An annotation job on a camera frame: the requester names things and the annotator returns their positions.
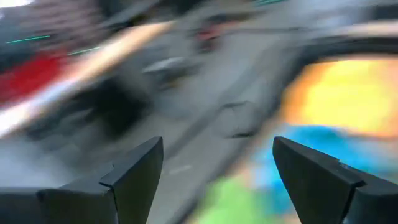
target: yellow object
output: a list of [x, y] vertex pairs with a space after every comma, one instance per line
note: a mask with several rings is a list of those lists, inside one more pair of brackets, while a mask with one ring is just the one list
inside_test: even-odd
[[308, 66], [286, 89], [289, 124], [343, 128], [353, 134], [398, 136], [398, 100], [388, 60], [343, 60]]

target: red object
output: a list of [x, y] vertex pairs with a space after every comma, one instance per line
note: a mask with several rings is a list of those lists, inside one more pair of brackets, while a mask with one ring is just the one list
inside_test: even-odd
[[61, 71], [64, 55], [41, 52], [31, 60], [0, 76], [1, 103], [33, 94], [56, 78]]

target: orange object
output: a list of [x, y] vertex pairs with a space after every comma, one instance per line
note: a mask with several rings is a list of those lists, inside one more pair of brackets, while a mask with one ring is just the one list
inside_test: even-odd
[[398, 136], [398, 99], [391, 60], [342, 60], [309, 65], [286, 89], [282, 117], [289, 124], [323, 125], [352, 134]]

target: green light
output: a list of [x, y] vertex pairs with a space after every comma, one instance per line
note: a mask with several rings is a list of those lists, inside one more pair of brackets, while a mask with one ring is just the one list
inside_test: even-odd
[[79, 51], [76, 51], [76, 52], [69, 53], [68, 55], [80, 54], [80, 53], [83, 53], [83, 52], [87, 52], [87, 51], [91, 51], [91, 50], [96, 50], [96, 49], [99, 49], [99, 48], [100, 48], [100, 47], [94, 47], [94, 48], [92, 48], [92, 49], [79, 50]]
[[47, 37], [50, 37], [50, 36], [45, 35], [45, 36], [32, 37], [32, 38], [27, 38], [27, 39], [22, 39], [22, 40], [13, 40], [13, 41], [6, 42], [6, 44], [12, 44], [12, 43], [17, 43], [17, 42], [22, 42], [22, 41], [27, 41], [27, 40], [43, 39], [43, 38], [47, 38]]

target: blue object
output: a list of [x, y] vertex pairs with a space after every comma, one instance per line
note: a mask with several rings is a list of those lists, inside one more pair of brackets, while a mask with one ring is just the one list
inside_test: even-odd
[[[283, 136], [312, 149], [338, 158], [356, 169], [370, 174], [379, 174], [396, 169], [397, 165], [386, 162], [380, 157], [365, 154], [368, 147], [358, 139], [345, 138], [338, 130], [326, 126], [287, 126], [282, 132], [273, 136]], [[255, 171], [255, 185], [260, 189], [270, 190], [275, 212], [285, 214], [292, 208], [292, 202], [280, 179], [274, 158], [272, 156], [272, 141], [266, 144], [266, 148], [255, 154], [254, 160], [260, 164]]]

